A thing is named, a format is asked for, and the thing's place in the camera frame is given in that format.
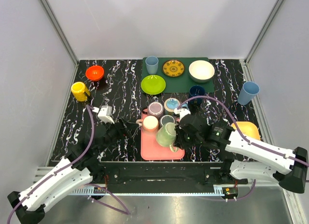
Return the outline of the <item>light green mug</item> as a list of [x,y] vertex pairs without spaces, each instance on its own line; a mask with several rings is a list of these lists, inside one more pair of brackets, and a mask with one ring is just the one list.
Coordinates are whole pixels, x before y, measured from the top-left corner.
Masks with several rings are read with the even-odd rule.
[[156,134],[156,142],[162,146],[169,148],[172,152],[177,152],[178,147],[174,145],[176,140],[176,124],[169,122],[164,124]]

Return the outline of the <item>navy blue mug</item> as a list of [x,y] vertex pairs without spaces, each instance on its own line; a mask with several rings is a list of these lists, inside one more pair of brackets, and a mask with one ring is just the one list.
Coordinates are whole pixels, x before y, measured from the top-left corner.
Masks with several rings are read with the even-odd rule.
[[[204,96],[205,95],[205,89],[200,85],[194,85],[189,90],[189,98],[196,97],[196,96]],[[203,98],[196,98],[193,100],[190,100],[188,103],[193,105],[201,105],[203,102]]]

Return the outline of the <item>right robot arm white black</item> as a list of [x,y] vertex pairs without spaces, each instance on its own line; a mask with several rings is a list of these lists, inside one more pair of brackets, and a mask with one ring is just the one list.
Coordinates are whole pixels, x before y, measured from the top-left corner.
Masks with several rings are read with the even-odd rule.
[[277,183],[297,194],[305,191],[309,158],[302,147],[274,146],[239,133],[225,121],[208,125],[191,114],[180,115],[175,131],[175,143],[181,149],[199,145],[228,154],[219,171],[223,183],[255,179]]

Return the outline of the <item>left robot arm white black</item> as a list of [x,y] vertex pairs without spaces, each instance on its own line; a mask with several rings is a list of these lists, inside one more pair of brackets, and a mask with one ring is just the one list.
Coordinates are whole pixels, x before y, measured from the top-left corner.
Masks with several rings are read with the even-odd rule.
[[119,119],[114,124],[103,125],[95,133],[91,121],[89,140],[74,145],[71,150],[46,175],[22,191],[11,192],[7,198],[22,224],[38,224],[48,209],[75,189],[88,183],[105,180],[104,167],[98,161],[98,154],[115,145],[119,140],[132,138],[138,125]]

